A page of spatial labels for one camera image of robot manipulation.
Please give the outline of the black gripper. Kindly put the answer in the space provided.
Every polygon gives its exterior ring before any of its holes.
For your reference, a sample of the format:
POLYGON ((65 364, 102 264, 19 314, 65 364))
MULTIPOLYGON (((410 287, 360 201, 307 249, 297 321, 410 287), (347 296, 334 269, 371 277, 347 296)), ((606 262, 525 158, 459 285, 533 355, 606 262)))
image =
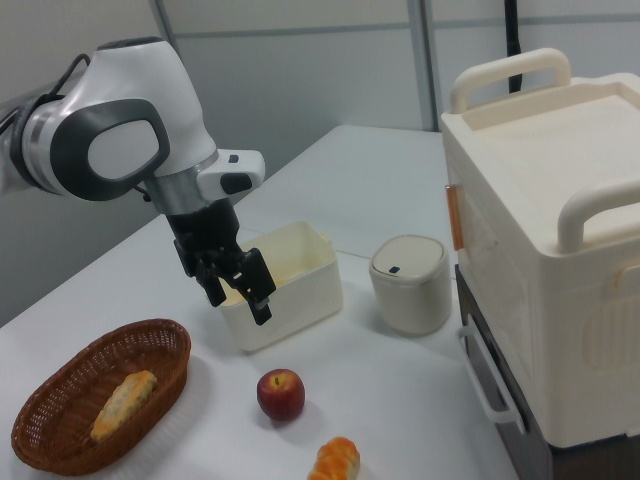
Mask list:
POLYGON ((239 247, 239 221, 229 199, 189 214, 170 215, 167 220, 187 276, 196 279, 213 307, 226 300, 219 278, 230 279, 258 326, 272 318, 269 301, 275 282, 257 248, 242 251, 239 247))

